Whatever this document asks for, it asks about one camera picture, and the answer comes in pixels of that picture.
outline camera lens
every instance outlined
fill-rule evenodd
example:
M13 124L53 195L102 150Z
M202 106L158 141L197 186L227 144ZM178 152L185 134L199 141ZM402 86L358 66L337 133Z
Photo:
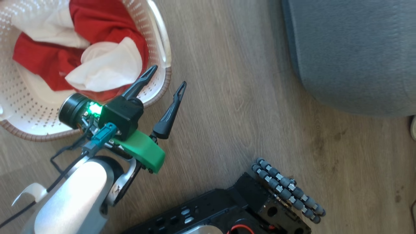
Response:
M59 109L59 121L72 129L78 129L77 124L82 125L82 116L87 105L92 100L80 93L74 93L65 100Z

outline robotic arm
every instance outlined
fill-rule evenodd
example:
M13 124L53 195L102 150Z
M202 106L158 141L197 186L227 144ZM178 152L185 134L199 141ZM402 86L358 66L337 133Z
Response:
M62 172L60 179L66 177L65 183L46 190L47 195L23 228L23 234L99 233L107 222L108 206L120 201L140 169L159 171L165 152L158 146L157 138L169 137L186 82L178 88L172 105L148 136L137 130L144 112L137 95L156 70L157 66L152 66L124 94L104 106L79 93L63 103L59 120L73 129L83 129L90 141L82 146L80 157ZM127 172L113 158L97 156L101 149L127 161Z

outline gray rubber roller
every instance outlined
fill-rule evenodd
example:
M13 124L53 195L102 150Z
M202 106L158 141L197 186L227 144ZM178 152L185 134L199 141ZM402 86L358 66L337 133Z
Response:
M276 169L276 168L274 168L274 167L272 167L270 170L269 170L269 174L272 176L272 177L276 177L276 175L277 174L279 174L280 172Z
M303 202L301 202L299 199L296 199L296 201L292 203L292 206L298 210L302 210Z
M292 194L289 192L289 190L283 189L279 196L284 200L288 200L292 196Z
M279 182L277 182L277 180L275 180L275 179L273 179L273 178L271 178L270 179L270 181L269 181L269 186L271 187L271 188L276 188L277 186L279 185Z
M320 223L320 222L321 222L321 217L319 217L319 216L315 215L315 217L314 217L313 219L311 219L311 221L312 221L314 224L318 224L318 223Z
M303 215L305 215L305 217L307 217L309 219L314 216L314 213L311 209L307 209L305 212L302 212L302 213L303 213Z
M324 212L324 209L322 208L321 205L319 205L318 203L316 203L316 209L314 209L315 213L317 214L322 214Z
M293 196L300 199L305 193L302 191L302 189L296 187L293 192L292 192Z
M270 166L270 163L267 161L263 161L260 163L261 168L263 168L263 170L266 170L267 166Z
M264 159L263 159L263 158L257 158L257 159L256 159L256 163L257 163L257 164L259 164L259 165L260 165L260 163L261 163L262 161L264 161Z
M289 178L286 178L286 177L282 177L282 178L280 179L280 184L281 184L284 188L287 188L291 182L292 182L292 181L290 181L290 179L289 179Z
M261 167L259 165L253 164L253 166L251 167L251 169L257 173L258 169L261 169Z
M269 175L269 173L267 173L267 171L264 171L264 170L260 171L260 173L259 173L259 176L262 179L264 179L268 175Z
M305 206L312 208L312 206L315 205L315 200L309 196L307 196L308 199L305 201Z
M321 217L323 217L323 216L325 216L327 214L327 212L325 211L325 209L324 209L324 212L322 212L322 214L320 214L319 216L321 216Z

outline gray ottoman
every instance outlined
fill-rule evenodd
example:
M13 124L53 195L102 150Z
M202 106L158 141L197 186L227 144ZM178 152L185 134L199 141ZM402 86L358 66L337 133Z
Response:
M416 114L416 0L283 0L292 65L325 105Z

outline green plastic part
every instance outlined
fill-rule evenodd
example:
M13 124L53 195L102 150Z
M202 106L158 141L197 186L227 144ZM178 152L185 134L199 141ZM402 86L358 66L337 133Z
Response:
M141 162L146 168L158 173L165 161L165 152L146 134L136 130L126 141L113 138L116 144Z

